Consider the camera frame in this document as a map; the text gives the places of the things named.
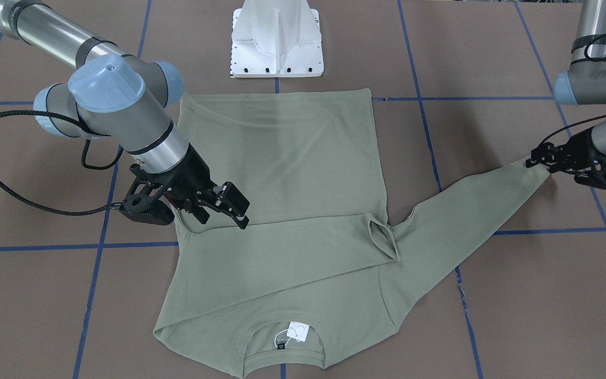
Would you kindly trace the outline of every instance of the shirt tag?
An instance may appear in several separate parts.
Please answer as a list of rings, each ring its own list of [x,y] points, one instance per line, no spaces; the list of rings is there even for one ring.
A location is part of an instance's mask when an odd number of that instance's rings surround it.
[[[291,321],[289,322],[287,336],[295,339],[298,342],[305,342],[305,338],[308,336],[309,329],[310,325],[308,324],[301,324],[300,322]]]

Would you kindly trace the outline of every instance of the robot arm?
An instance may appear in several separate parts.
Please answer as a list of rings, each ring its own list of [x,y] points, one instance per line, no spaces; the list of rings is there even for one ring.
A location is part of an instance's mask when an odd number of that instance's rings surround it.
[[[249,201],[231,182],[216,185],[209,168],[163,110],[180,100],[183,81],[166,62],[145,63],[111,41],[34,0],[0,0],[0,33],[37,46],[77,71],[68,84],[41,91],[34,110],[80,120],[81,127],[37,117],[62,137],[115,137],[135,159],[136,179],[120,212],[133,221],[168,225],[178,210],[206,223],[202,207],[227,214],[245,228]]]
[[[606,104],[606,0],[584,2],[570,69],[558,75],[553,96],[560,104]],[[606,189],[606,120],[561,146],[543,142],[527,166],[539,163],[551,173],[573,173],[577,183]]]

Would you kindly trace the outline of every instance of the garment label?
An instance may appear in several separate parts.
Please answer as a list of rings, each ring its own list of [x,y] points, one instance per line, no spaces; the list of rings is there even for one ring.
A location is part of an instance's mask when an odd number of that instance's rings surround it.
[[[305,342],[305,338],[308,336],[309,329],[310,325],[308,324],[301,324],[300,322],[291,321],[289,322],[287,336],[295,339],[298,342]]]

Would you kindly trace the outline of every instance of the green t-shirt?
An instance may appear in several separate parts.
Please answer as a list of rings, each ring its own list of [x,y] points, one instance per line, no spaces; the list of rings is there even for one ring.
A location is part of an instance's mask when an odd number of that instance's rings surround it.
[[[178,127],[212,178],[250,200],[250,225],[177,213],[180,256],[154,335],[237,377],[329,367],[396,333],[548,177],[522,161],[472,175],[389,226],[368,89],[186,94]],[[310,326],[305,342],[278,350],[289,322]]]

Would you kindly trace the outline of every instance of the neckline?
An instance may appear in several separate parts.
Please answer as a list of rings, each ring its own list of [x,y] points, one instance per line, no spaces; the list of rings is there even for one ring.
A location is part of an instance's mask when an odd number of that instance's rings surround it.
[[[334,348],[330,343],[329,334],[327,333],[326,328],[322,323],[313,316],[303,312],[291,312],[291,311],[283,311],[283,312],[272,312],[269,314],[265,314],[258,319],[255,319],[252,323],[248,324],[245,328],[243,328],[238,335],[239,341],[236,343],[236,356],[234,362],[234,370],[236,374],[239,374],[239,377],[245,377],[245,355],[247,353],[247,347],[256,331],[260,328],[267,326],[269,324],[274,324],[276,322],[287,322],[287,321],[298,321],[304,324],[310,325],[310,328],[314,329],[319,339],[322,342],[322,347],[324,348],[324,360],[322,361],[322,368],[329,367],[329,362],[334,362]],[[286,351],[286,353],[282,353],[282,355],[296,355],[291,352],[291,350]]]

